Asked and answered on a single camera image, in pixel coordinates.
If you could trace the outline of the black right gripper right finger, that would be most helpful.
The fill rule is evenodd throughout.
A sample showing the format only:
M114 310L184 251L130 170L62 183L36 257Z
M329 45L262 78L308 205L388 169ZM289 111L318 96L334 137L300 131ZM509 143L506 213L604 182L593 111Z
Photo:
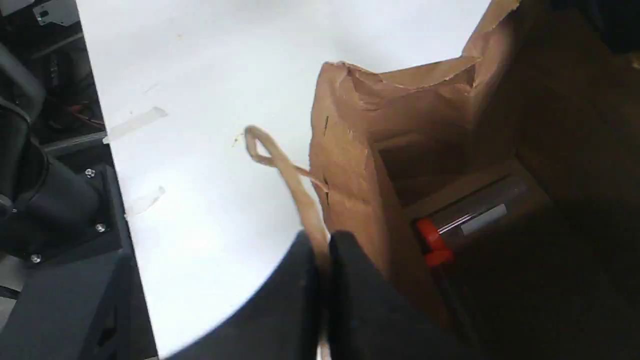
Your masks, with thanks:
M329 242L327 341L334 360L478 360L387 282L348 231Z

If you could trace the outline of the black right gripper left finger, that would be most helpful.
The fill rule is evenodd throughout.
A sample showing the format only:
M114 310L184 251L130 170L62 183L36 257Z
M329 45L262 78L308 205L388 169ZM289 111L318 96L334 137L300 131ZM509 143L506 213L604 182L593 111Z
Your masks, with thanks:
M295 236L262 287L173 360L315 360L322 285L310 239Z

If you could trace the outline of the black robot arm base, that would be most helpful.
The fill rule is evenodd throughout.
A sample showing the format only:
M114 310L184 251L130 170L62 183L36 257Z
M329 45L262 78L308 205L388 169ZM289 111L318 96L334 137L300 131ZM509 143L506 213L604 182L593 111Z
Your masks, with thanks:
M1 358L156 360L76 0L1 2Z

